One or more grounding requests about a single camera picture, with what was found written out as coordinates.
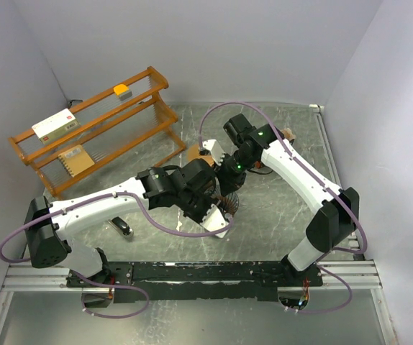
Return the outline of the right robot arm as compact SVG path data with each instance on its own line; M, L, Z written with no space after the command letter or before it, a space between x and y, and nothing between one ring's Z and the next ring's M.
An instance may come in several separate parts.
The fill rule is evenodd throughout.
M237 148L233 154L226 154L213 139L203 141L202 147L213 157L224 192L239 189L246 170L261 162L286 181L314 215L304 238L282 260L283 281L298 285L307 276L309 266L358 228L358 192L341 188L324 177L271 124L257 128L243 114L238 114L223 128Z

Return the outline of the brown paper coffee filter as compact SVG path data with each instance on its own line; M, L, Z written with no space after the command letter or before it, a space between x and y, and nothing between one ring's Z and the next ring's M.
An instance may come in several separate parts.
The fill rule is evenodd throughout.
M205 149L200 149L198 144L195 144L188 148L186 154L186 161L191 162L195 159L202 159L207 162L210 166L214 164L214 160L210 154L210 151Z

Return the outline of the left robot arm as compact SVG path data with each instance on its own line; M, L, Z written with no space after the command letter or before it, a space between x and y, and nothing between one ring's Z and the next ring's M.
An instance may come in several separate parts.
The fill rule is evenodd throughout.
M108 283L111 270L104 252L76 241L80 231L126 213L148 216L155 208L177 206L183 216L200 225L201 236L224 232L229 224L213 197L217 177L202 159L179 167L152 167L111 188L80 198L49 202L41 196L30 202L25 236L34 268L60 263L81 273L95 287Z

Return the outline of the orange coffee filter box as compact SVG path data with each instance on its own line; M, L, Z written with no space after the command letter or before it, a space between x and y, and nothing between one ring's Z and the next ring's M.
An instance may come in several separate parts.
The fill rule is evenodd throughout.
M296 136L293 134L293 132L289 129L289 128L285 128L283 130L280 131L281 133L281 137L283 139L287 139L290 143L290 145L293 145L295 140L296 140ZM255 170L260 170L263 169L265 167L265 165L259 160L254 164L254 169Z

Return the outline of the clear glass ribbed dripper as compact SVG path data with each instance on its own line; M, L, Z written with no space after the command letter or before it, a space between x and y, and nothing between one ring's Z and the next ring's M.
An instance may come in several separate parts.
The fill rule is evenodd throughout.
M231 216L234 216L237 213L240 206L240 200L236 192L222 195L220 186L216 185L211 197L222 213L228 213Z

